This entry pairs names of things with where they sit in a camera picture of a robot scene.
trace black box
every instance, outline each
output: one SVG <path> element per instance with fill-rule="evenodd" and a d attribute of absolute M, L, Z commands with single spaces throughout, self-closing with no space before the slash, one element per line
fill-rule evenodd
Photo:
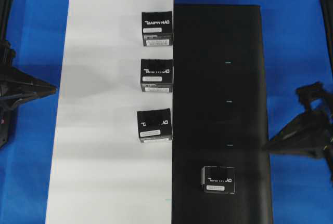
<path fill-rule="evenodd" d="M 144 46 L 172 46 L 172 12 L 142 12 Z"/>
<path fill-rule="evenodd" d="M 137 126 L 141 142 L 172 141 L 170 109 L 138 111 Z"/>
<path fill-rule="evenodd" d="M 201 185 L 206 193 L 235 194 L 235 168 L 205 166 L 201 170 Z"/>
<path fill-rule="evenodd" d="M 171 93 L 173 82 L 173 60 L 142 59 L 141 90 L 143 92 Z"/>

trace white board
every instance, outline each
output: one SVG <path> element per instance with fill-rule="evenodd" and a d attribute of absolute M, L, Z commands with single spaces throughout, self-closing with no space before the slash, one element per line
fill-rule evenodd
<path fill-rule="evenodd" d="M 172 59 L 144 47 L 142 11 L 173 0 L 69 0 L 46 223 L 171 223 L 171 143 L 142 144 L 139 110 L 172 107 L 143 93 L 141 59 Z"/>

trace white label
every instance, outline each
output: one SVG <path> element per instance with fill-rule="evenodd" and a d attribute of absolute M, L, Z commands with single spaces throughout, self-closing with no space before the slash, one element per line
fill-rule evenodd
<path fill-rule="evenodd" d="M 143 82 L 161 82 L 162 81 L 162 77 L 142 77 L 142 81 Z"/>
<path fill-rule="evenodd" d="M 168 39 L 149 39 L 146 40 L 147 46 L 169 46 Z"/>
<path fill-rule="evenodd" d="M 140 132 L 141 137 L 157 136 L 160 134 L 161 134 L 161 130 L 159 130 L 159 129 Z"/>
<path fill-rule="evenodd" d="M 145 87 L 146 92 L 153 93 L 168 93 L 169 88 L 160 88 L 160 87 Z"/>
<path fill-rule="evenodd" d="M 144 142 L 167 142 L 171 141 L 169 138 L 159 138 L 159 139 L 148 139 L 144 140 Z"/>
<path fill-rule="evenodd" d="M 207 190 L 215 190 L 215 191 L 224 191 L 224 186 L 213 186 L 213 185 L 207 185 Z"/>
<path fill-rule="evenodd" d="M 144 28 L 144 33 L 161 33 L 162 28 Z"/>

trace blue surface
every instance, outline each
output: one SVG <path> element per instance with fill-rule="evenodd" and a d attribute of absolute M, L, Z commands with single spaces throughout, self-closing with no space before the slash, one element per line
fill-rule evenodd
<path fill-rule="evenodd" d="M 272 137 L 302 107 L 294 90 L 332 83 L 319 0 L 175 0 L 261 6 L 268 128 Z M 59 86 L 68 0 L 15 0 L 7 37 L 15 65 Z M 18 110 L 15 136 L 0 150 L 0 223 L 44 223 L 58 95 Z M 324 160 L 271 156 L 275 224 L 333 223 Z"/>
<path fill-rule="evenodd" d="M 14 66 L 59 88 L 68 0 L 14 0 L 7 39 Z M 18 108 L 0 150 L 0 223 L 44 223 L 58 93 Z"/>

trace black panel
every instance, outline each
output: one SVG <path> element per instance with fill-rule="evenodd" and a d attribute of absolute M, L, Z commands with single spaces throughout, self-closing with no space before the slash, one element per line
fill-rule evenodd
<path fill-rule="evenodd" d="M 328 55 L 333 71 L 333 0 L 321 0 L 326 31 Z"/>
<path fill-rule="evenodd" d="M 0 0 L 0 41 L 6 38 L 6 30 L 12 0 Z"/>
<path fill-rule="evenodd" d="M 175 5 L 172 224 L 273 223 L 259 6 Z M 204 166 L 235 167 L 208 194 Z"/>

